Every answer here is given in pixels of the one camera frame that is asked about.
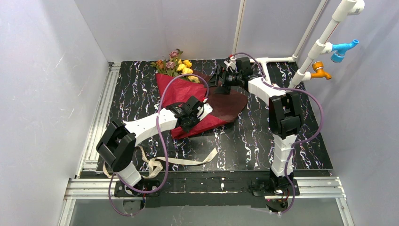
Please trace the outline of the yellow fake flower bunch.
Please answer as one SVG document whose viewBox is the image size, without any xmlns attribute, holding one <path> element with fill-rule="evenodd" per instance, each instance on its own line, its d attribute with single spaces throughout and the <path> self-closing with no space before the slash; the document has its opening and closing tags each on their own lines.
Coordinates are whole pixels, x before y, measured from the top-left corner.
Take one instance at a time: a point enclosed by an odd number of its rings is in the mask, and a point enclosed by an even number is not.
<svg viewBox="0 0 399 226">
<path fill-rule="evenodd" d="M 179 59 L 177 68 L 176 68 L 176 72 L 178 74 L 193 74 L 191 61 L 190 60 L 182 61 L 181 59 Z M 197 78 L 196 76 L 193 76 L 193 75 L 185 76 L 184 79 L 186 79 L 187 81 L 193 82 L 193 83 L 200 83 L 199 78 Z"/>
</svg>

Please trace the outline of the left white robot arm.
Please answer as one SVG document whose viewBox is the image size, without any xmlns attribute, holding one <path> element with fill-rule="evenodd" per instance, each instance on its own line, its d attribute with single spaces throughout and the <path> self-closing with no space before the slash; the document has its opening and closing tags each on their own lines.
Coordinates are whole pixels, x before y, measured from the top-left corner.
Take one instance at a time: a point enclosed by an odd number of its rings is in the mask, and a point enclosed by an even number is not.
<svg viewBox="0 0 399 226">
<path fill-rule="evenodd" d="M 163 131 L 181 128 L 188 132 L 213 111 L 206 100 L 191 96 L 145 118 L 119 123 L 112 121 L 100 138 L 96 150 L 120 181 L 135 192 L 134 186 L 144 177 L 132 163 L 134 150 L 146 139 Z"/>
</svg>

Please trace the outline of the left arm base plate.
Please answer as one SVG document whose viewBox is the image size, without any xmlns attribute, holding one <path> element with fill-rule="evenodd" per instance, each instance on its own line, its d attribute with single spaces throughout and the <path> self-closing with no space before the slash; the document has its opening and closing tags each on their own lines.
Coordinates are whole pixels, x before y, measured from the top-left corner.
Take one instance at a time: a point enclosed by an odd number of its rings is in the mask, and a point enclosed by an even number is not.
<svg viewBox="0 0 399 226">
<path fill-rule="evenodd" d="M 143 190 L 143 191 L 153 191 L 160 185 L 160 182 L 157 180 L 141 180 L 136 185 L 134 185 L 135 189 Z M 159 191 L 149 194 L 136 192 L 120 181 L 115 183 L 114 188 L 114 196 L 115 197 L 158 197 Z"/>
</svg>

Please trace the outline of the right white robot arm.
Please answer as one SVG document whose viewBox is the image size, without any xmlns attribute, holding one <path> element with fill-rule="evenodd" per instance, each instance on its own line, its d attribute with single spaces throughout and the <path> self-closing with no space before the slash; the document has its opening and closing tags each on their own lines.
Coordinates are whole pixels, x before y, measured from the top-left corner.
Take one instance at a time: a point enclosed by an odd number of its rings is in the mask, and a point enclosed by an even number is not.
<svg viewBox="0 0 399 226">
<path fill-rule="evenodd" d="M 304 124 L 300 93 L 286 92 L 266 81 L 264 76 L 254 74 L 250 59 L 241 57 L 225 60 L 218 65 L 208 85 L 215 94 L 229 94 L 232 86 L 239 86 L 268 104 L 268 124 L 274 134 L 274 157 L 271 165 L 276 178 L 289 176 L 292 172 L 292 144 Z"/>
</svg>

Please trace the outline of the pink fake flower bunch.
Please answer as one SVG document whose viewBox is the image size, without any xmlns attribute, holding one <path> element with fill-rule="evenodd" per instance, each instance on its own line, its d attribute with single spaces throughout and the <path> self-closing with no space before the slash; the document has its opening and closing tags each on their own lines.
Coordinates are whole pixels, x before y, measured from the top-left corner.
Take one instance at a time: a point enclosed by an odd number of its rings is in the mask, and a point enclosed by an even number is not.
<svg viewBox="0 0 399 226">
<path fill-rule="evenodd" d="M 180 75 L 186 67 L 181 60 L 182 53 L 183 51 L 177 48 L 169 53 L 169 59 L 152 62 L 150 66 L 156 68 L 158 73 L 176 77 Z"/>
</svg>

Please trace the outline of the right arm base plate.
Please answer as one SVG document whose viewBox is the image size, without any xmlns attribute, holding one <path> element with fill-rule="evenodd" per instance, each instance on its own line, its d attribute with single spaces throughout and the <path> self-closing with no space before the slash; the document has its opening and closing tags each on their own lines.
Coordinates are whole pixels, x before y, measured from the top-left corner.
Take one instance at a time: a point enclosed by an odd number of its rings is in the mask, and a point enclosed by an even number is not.
<svg viewBox="0 0 399 226">
<path fill-rule="evenodd" d="M 252 182 L 249 187 L 254 196 L 266 196 L 266 207 L 271 212 L 283 212 L 289 207 L 289 198 L 300 195 L 299 186 L 295 179 L 294 187 L 286 177 L 259 179 Z"/>
</svg>

